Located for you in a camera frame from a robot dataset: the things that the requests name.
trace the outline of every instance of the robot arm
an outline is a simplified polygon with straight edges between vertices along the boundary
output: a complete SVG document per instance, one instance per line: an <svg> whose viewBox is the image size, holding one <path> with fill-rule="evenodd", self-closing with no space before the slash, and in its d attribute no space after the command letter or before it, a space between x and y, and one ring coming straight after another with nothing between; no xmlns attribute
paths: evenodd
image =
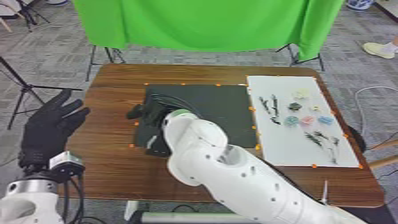
<svg viewBox="0 0 398 224"><path fill-rule="evenodd" d="M247 150L227 144L219 126L188 110L165 117L169 171L190 186L204 185L215 200L258 223L362 224L338 207L323 205L295 188Z"/></svg>
<svg viewBox="0 0 398 224"><path fill-rule="evenodd" d="M57 185L82 175L82 160L66 149L68 137L80 127L89 109L75 110L82 100L62 106L71 97L64 90L43 105L25 125L20 167L25 176L14 181L0 200L0 224L60 224Z"/></svg>

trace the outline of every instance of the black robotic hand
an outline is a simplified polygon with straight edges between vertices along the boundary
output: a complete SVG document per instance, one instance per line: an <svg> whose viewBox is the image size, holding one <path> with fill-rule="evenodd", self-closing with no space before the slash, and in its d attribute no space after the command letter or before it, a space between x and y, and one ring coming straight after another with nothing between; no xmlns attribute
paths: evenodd
<svg viewBox="0 0 398 224"><path fill-rule="evenodd" d="M20 167L48 166L50 159L66 149L68 138L85 121L89 108L80 111L84 102L76 100L66 106L71 90L64 90L43 105L25 124L21 140Z"/></svg>

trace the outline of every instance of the white board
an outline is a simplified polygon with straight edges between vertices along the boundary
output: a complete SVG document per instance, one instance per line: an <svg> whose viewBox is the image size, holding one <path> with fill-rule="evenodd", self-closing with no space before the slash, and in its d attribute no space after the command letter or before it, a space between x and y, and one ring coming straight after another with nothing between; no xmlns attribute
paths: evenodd
<svg viewBox="0 0 398 224"><path fill-rule="evenodd" d="M359 161L354 149L345 138L343 129L332 115L322 90L313 77L293 76L249 76L247 92L251 95L256 129L259 132L259 143L263 149L265 160L277 166L327 166L327 167L359 167ZM297 90L306 89L309 97L306 99L295 98ZM270 117L272 109L272 95L277 98L279 108L279 122L277 125ZM267 113L259 97L268 100L268 108L272 114ZM295 112L288 109L290 104L297 102L302 109ZM320 111L313 111L313 106L318 106ZM288 127L284 119L288 116L302 119L306 116L315 117L311 125L299 124ZM332 124L327 125L318 121L318 117L327 116L334 119ZM320 139L322 146L307 139L306 133L311 135L320 132L323 137Z"/></svg>

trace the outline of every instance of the pink object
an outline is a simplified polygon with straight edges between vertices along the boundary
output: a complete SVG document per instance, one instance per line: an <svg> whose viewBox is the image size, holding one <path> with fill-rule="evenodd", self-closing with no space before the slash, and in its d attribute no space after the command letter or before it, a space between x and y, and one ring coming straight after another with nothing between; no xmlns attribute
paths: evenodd
<svg viewBox="0 0 398 224"><path fill-rule="evenodd" d="M306 116L300 120L302 124L311 125L315 123L315 117L313 116Z"/></svg>

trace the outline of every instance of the wooden table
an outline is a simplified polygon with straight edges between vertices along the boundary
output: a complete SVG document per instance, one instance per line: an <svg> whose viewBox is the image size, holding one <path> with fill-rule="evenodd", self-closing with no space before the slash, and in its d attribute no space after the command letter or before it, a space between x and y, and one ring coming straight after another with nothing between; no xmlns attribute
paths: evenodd
<svg viewBox="0 0 398 224"><path fill-rule="evenodd" d="M126 112L133 105L142 103L146 83L240 84L245 83L249 74L316 77L345 133L352 136L315 70L277 67L105 65L85 97L92 112L68 145L82 156L87 167L87 198L213 202L204 187L185 186L171 176L167 159L147 156L140 148L130 147L137 126L135 122L126 120ZM357 143L352 137L348 139L362 169L279 168L315 198L322 197L327 179L331 204L377 207L384 204L384 194Z"/></svg>

